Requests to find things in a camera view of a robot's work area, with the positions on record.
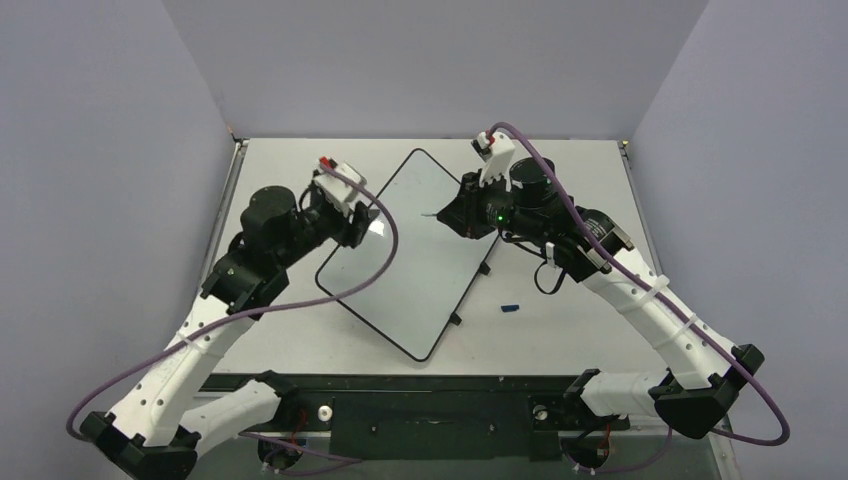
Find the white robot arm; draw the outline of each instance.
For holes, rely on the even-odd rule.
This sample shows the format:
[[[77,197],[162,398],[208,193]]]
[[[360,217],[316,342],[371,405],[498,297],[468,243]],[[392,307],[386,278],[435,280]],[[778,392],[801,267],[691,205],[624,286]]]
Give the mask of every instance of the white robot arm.
[[[365,184],[346,164],[327,158],[321,163]],[[151,366],[108,412],[92,412],[83,421],[82,434],[132,477],[185,478],[200,455],[274,417],[284,392],[263,383],[261,375],[209,404],[191,406],[220,359],[258,316],[210,330],[212,322],[270,305],[288,286],[286,269],[326,240],[346,247],[362,241],[372,216],[364,203],[352,204],[355,189],[316,170],[307,193],[308,208],[299,207],[284,187],[253,195],[241,216],[243,231],[215,263],[166,347],[178,350]]]
[[[624,316],[668,365],[668,372],[587,370],[569,389],[573,400],[598,417],[659,416],[684,435],[705,436],[725,416],[746,382],[690,327],[702,330],[751,374],[762,364],[762,354],[753,345],[735,345],[700,320],[606,214],[573,207],[596,243],[649,289],[613,268],[560,200],[548,178],[553,162],[539,160],[550,173],[534,158],[510,163],[512,140],[492,133],[483,132],[472,141],[486,165],[463,175],[457,197],[436,215],[437,220],[463,237],[478,239],[497,230],[507,242],[534,245],[545,263],[562,268],[563,276],[582,283]],[[688,321],[682,323],[658,295],[680,308]]]
[[[498,230],[509,235],[508,241],[532,243],[546,263],[562,268],[612,305],[669,366],[667,372],[587,370],[568,388],[566,399],[595,417],[659,416],[686,436],[706,435],[746,382],[690,327],[705,332],[751,374],[763,363],[759,350],[734,345],[709,328],[609,217],[576,207],[603,248],[650,289],[611,268],[575,228],[534,160],[512,163],[515,147],[509,138],[483,132],[472,145],[487,163],[463,175],[459,194],[437,219],[463,237],[482,238]],[[326,158],[321,162],[354,183],[365,183],[347,165]],[[241,217],[243,232],[216,262],[168,345],[184,346],[154,364],[108,412],[92,412],[83,422],[83,435],[134,478],[184,479],[200,455],[278,413],[287,392],[262,375],[207,405],[190,407],[218,361],[258,317],[202,329],[226,315],[270,305],[288,285],[286,268],[325,240],[350,247],[362,241],[372,217],[362,202],[351,204],[356,197],[352,187],[316,170],[307,193],[312,194],[308,209],[299,209],[283,187],[266,187],[251,198]],[[658,294],[682,309],[688,322],[681,324]]]

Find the purple cable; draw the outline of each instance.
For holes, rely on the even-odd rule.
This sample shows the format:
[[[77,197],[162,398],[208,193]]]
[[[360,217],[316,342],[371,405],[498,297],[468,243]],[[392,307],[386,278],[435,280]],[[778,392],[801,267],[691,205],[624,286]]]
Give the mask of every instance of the purple cable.
[[[361,193],[363,196],[365,196],[366,198],[371,200],[371,202],[373,202],[374,205],[376,205],[377,208],[380,210],[380,212],[382,212],[383,215],[386,217],[386,221],[389,222],[389,227],[392,230],[392,250],[391,250],[391,252],[389,252],[389,256],[388,256],[388,258],[386,258],[386,261],[374,273],[374,275],[372,275],[371,277],[369,277],[367,280],[360,283],[359,285],[357,285],[353,288],[350,288],[348,290],[345,290],[344,292],[341,292],[339,294],[332,295],[330,297],[316,298],[316,299],[313,299],[313,300],[305,300],[305,301],[302,301],[302,302],[287,303],[285,305],[275,305],[275,306],[270,306],[270,307],[261,307],[261,308],[253,308],[253,309],[250,309],[250,310],[244,310],[244,311],[235,313],[233,315],[230,315],[228,317],[224,317],[220,320],[216,320],[216,321],[204,326],[203,328],[198,329],[197,331],[195,331],[191,335],[188,335],[186,337],[185,342],[177,343],[177,344],[173,345],[171,348],[168,348],[168,349],[162,351],[161,353],[154,355],[150,359],[145,360],[145,361],[139,363],[138,365],[129,368],[125,372],[123,372],[123,373],[119,374],[118,376],[108,380],[106,383],[97,387],[96,389],[94,389],[94,391],[92,391],[91,393],[86,395],[85,398],[80,400],[80,402],[73,408],[73,410],[71,410],[71,414],[68,416],[68,419],[65,421],[65,431],[68,432],[68,435],[70,435],[71,437],[73,437],[77,440],[87,442],[88,439],[85,438],[82,433],[80,433],[77,429],[74,428],[74,423],[76,422],[76,418],[80,414],[80,412],[82,412],[82,409],[85,408],[86,405],[88,405],[98,395],[105,392],[106,390],[108,390],[109,388],[114,386],[116,383],[120,382],[121,380],[124,380],[125,378],[131,377],[132,375],[135,375],[136,373],[144,370],[145,368],[150,367],[151,365],[153,365],[155,363],[161,362],[165,358],[168,358],[169,356],[173,355],[175,352],[177,352],[180,349],[182,349],[183,347],[185,347],[187,345],[187,342],[196,340],[196,339],[202,337],[203,335],[206,335],[207,333],[211,332],[212,330],[215,330],[216,328],[223,327],[224,325],[230,324],[230,323],[235,322],[236,320],[240,320],[242,318],[249,317],[251,315],[258,315],[258,314],[271,313],[271,312],[282,312],[284,310],[294,310],[296,308],[313,307],[315,305],[322,305],[322,304],[325,304],[325,303],[331,303],[331,302],[335,302],[337,300],[341,300],[342,298],[349,297],[350,295],[353,295],[353,294],[360,292],[361,290],[369,287],[371,284],[373,284],[375,281],[377,281],[377,279],[380,278],[380,276],[383,275],[383,273],[385,273],[385,271],[392,264],[392,261],[394,261],[395,254],[397,253],[397,248],[398,248],[398,229],[397,229],[397,223],[395,223],[395,219],[392,217],[391,213],[389,213],[389,210],[386,209],[386,206],[383,205],[383,202],[381,202],[377,197],[375,197],[371,192],[366,190],[364,187],[356,184],[355,182],[348,179],[347,177],[345,177],[345,176],[343,176],[339,173],[336,173],[334,170],[326,167],[323,164],[320,164],[320,168],[321,168],[321,170],[324,171],[324,173],[327,173],[327,174],[341,180],[346,185],[348,185],[349,187],[352,187],[353,189],[355,189],[356,191]]]
[[[645,460],[644,462],[637,463],[635,465],[627,465],[625,467],[615,467],[615,468],[605,468],[603,470],[594,470],[594,472],[598,475],[608,475],[608,474],[611,474],[611,473],[628,473],[628,472],[635,472],[636,470],[642,470],[643,468],[647,468],[647,467],[653,465],[654,463],[656,463],[657,460],[662,458],[662,456],[665,455],[666,452],[668,452],[669,447],[671,447],[671,433],[673,431],[674,430],[672,430],[671,427],[668,427],[668,434],[665,436],[665,443],[663,444],[662,448],[660,448],[657,451],[657,453],[653,454],[651,456],[651,458]],[[581,472],[592,473],[593,469],[586,468],[583,465],[580,465],[579,463],[575,462],[574,459],[571,458],[571,455],[566,454],[565,457],[568,458],[568,461],[570,461],[574,465],[577,465],[577,469],[580,470]]]
[[[342,462],[341,464],[338,464],[338,465],[330,465],[328,467],[321,467],[321,468],[318,468],[318,469],[315,469],[315,470],[307,470],[307,471],[301,471],[301,472],[297,472],[297,471],[290,472],[288,470],[280,470],[279,471],[280,475],[286,475],[286,476],[289,476],[289,477],[308,477],[308,476],[312,476],[312,475],[319,475],[319,474],[322,474],[322,473],[332,472],[333,470],[338,470],[339,468],[348,467],[348,466],[356,464],[356,463],[362,463],[362,460],[358,459],[358,458],[343,457],[343,456],[340,456],[340,455],[333,455],[332,453],[324,453],[324,452],[321,452],[321,451],[318,451],[318,450],[312,450],[310,448],[301,447],[300,445],[295,445],[291,442],[287,442],[285,440],[280,440],[279,438],[266,437],[265,435],[260,435],[258,433],[242,432],[242,433],[239,434],[239,436],[245,437],[245,438],[253,438],[253,439],[256,439],[256,440],[261,440],[261,441],[264,441],[264,442],[273,443],[275,445],[280,445],[280,448],[276,448],[272,452],[270,452],[268,455],[265,455],[265,458],[262,461],[265,462],[266,464],[271,463],[271,459],[274,458],[274,456],[276,456],[278,453],[282,452],[283,450],[289,450],[289,449],[299,450],[302,453],[308,453],[308,454],[314,455],[316,457],[326,458],[327,460],[335,460],[337,462]]]
[[[506,122],[498,122],[492,125],[492,128],[489,129],[488,134],[493,135],[498,129],[503,129],[511,133],[512,136],[515,137],[515,139],[518,140],[521,145],[524,146],[525,149],[527,149],[527,152],[530,153],[530,155],[539,165],[539,168],[541,168],[545,175],[551,180],[551,184],[556,188],[557,192],[559,193],[560,199],[562,199],[562,202],[565,204],[565,208],[568,210],[568,213],[571,214],[571,218],[574,219],[575,224],[577,224],[577,227],[580,229],[580,233],[583,234],[584,237],[586,237],[586,240],[589,242],[590,245],[592,245],[592,248],[594,248],[595,251],[597,251],[601,255],[601,257],[604,258],[604,260],[609,262],[610,265],[620,271],[631,282],[635,283],[645,291],[650,291],[650,285],[648,285],[641,278],[637,277],[633,272],[628,270],[618,260],[613,258],[613,256],[606,251],[606,249],[595,238],[595,236],[592,235],[589,229],[586,228],[586,225],[583,224],[583,219],[580,218],[580,214],[574,207],[574,203],[571,201],[571,199],[568,198],[568,192],[565,191],[565,188],[562,186],[562,183],[560,183],[560,181],[556,178],[556,175],[554,174],[553,170],[548,167],[547,163],[545,163],[545,161],[542,159],[542,155],[540,155],[539,152],[533,147],[533,145],[530,143],[530,140],[528,140],[523,133],[518,131],[517,128],[513,127],[512,125]],[[677,318],[680,319],[681,322],[686,323],[689,321],[683,310],[681,310],[680,307],[675,305],[675,303],[671,301],[670,298],[663,295],[662,293],[657,293],[656,298],[659,299],[659,301],[662,302],[666,307],[668,307],[668,309],[671,310],[677,316]],[[786,416],[783,414],[783,412],[780,411],[780,407],[777,406],[777,403],[774,401],[771,395],[766,392],[766,389],[762,386],[759,380],[754,378],[754,376],[751,375],[748,370],[746,370],[745,367],[743,367],[735,358],[733,358],[730,353],[726,352],[721,347],[721,345],[716,343],[715,340],[710,338],[710,336],[704,333],[704,331],[701,330],[698,326],[693,324],[689,328],[693,332],[695,332],[695,334],[703,341],[707,342],[707,344],[712,347],[716,352],[718,352],[718,354],[721,355],[721,357],[724,358],[727,363],[729,363],[737,372],[739,372],[739,375],[741,375],[742,378],[745,379],[745,381],[751,384],[751,387],[756,390],[756,392],[760,395],[763,401],[766,402],[766,405],[768,405],[769,409],[772,411],[772,413],[774,413],[775,418],[777,418],[778,423],[780,423],[780,435],[772,440],[763,440],[760,438],[747,437],[744,435],[735,434],[733,432],[719,430],[717,428],[713,428],[711,431],[716,435],[721,435],[732,440],[738,440],[740,442],[750,443],[753,445],[760,445],[764,447],[776,447],[778,445],[786,443],[786,441],[789,440],[789,422],[786,420]]]

